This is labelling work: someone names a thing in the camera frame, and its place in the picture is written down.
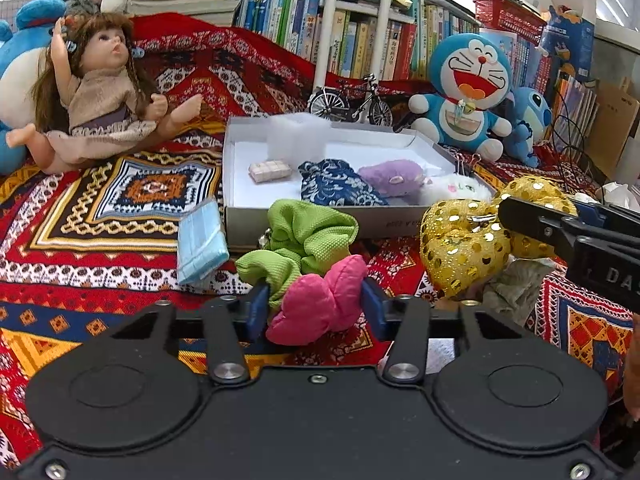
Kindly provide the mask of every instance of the green fabric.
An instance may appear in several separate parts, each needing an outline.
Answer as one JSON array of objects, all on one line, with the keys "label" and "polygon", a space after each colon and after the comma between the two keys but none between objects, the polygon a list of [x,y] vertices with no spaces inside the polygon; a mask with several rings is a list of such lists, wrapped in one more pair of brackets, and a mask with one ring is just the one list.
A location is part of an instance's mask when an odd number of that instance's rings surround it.
[{"label": "green fabric", "polygon": [[268,212],[270,249],[281,256],[301,258],[303,274],[324,274],[350,255],[358,234],[356,219],[327,206],[302,200],[276,200]]},{"label": "green fabric", "polygon": [[240,279],[254,286],[265,278],[269,284],[269,306],[279,310],[284,293],[289,285],[300,276],[300,264],[273,251],[257,250],[236,260],[236,269]]}]

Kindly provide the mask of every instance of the screw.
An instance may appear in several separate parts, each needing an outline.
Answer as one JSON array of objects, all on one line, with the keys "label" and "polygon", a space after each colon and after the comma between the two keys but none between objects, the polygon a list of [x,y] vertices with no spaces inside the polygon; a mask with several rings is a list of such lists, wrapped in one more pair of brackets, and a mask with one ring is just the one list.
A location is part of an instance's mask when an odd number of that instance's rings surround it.
[{"label": "screw", "polygon": [[309,377],[309,382],[312,384],[325,384],[328,380],[326,375],[312,375]]},{"label": "screw", "polygon": [[219,379],[232,381],[244,375],[244,367],[238,363],[221,363],[214,368],[213,374]]},{"label": "screw", "polygon": [[588,464],[576,464],[571,468],[569,478],[571,480],[586,480],[591,474],[591,467]]},{"label": "screw", "polygon": [[66,478],[66,469],[61,463],[51,462],[46,468],[44,468],[44,473],[51,480],[65,480]]},{"label": "screw", "polygon": [[397,363],[389,367],[389,375],[398,380],[409,380],[418,376],[420,370],[411,363]]}]

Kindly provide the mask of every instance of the large blue stuffed animal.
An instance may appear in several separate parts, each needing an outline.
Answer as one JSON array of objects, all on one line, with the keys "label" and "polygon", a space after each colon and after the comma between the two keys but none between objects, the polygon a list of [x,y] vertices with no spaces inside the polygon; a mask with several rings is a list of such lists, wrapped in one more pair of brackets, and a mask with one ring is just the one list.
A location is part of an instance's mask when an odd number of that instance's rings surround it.
[{"label": "large blue stuffed animal", "polygon": [[537,168],[539,161],[533,154],[533,142],[540,140],[551,124],[551,110],[542,94],[522,87],[513,91],[511,115],[508,118],[513,131],[502,140],[504,151],[530,168]]},{"label": "large blue stuffed animal", "polygon": [[0,174],[10,174],[24,162],[25,147],[9,148],[6,133],[34,122],[31,87],[44,63],[50,30],[64,13],[62,0],[33,0],[15,15],[15,34],[0,20]]},{"label": "large blue stuffed animal", "polygon": [[502,143],[488,133],[506,137],[511,123],[486,110],[510,91],[511,67],[504,53],[477,34],[449,36],[433,51],[429,78],[438,94],[409,99],[409,110],[425,115],[412,127],[439,144],[498,160]]}]

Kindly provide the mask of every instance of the miniature bicycle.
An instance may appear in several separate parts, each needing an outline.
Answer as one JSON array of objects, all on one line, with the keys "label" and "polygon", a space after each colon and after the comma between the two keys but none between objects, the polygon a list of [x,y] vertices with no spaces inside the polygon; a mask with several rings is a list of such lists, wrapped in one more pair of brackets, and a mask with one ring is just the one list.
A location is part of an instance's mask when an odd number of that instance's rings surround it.
[{"label": "miniature bicycle", "polygon": [[355,123],[369,105],[367,118],[369,124],[376,126],[391,126],[393,124],[393,114],[391,108],[378,95],[378,84],[375,83],[376,76],[369,74],[363,78],[367,84],[364,93],[366,99],[360,106],[351,106],[344,89],[347,88],[344,80],[340,80],[340,88],[321,88],[309,100],[307,110],[309,113],[333,121],[347,121]]}]

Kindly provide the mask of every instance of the red patterned carpet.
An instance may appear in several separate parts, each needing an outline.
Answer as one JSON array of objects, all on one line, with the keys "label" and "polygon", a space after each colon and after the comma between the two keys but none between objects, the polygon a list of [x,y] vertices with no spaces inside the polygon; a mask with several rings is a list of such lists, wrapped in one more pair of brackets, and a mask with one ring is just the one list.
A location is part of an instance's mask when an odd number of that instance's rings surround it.
[{"label": "red patterned carpet", "polygon": [[[156,152],[104,161],[99,167],[44,176],[25,166],[0,185],[0,462],[16,466],[40,442],[24,409],[29,378],[108,326],[165,298],[196,308],[203,293],[178,286],[176,237],[184,212],[206,197],[223,204],[222,145],[233,115],[301,110],[313,67],[260,36],[217,28],[177,14],[138,19],[146,68],[170,102],[202,93],[202,116]],[[384,86],[398,113],[417,86]],[[485,166],[499,187],[529,170],[509,161]],[[559,180],[553,168],[541,174]],[[570,187],[580,187],[580,182]],[[434,298],[414,238],[360,242],[370,275],[389,294]],[[206,294],[243,293],[232,263]],[[528,325],[596,369],[613,391],[622,376],[630,321],[626,311],[548,277]],[[262,364],[375,364],[386,351],[364,321],[293,353],[256,343],[246,349],[252,372]],[[180,358],[205,370],[199,341],[183,341]]]}]

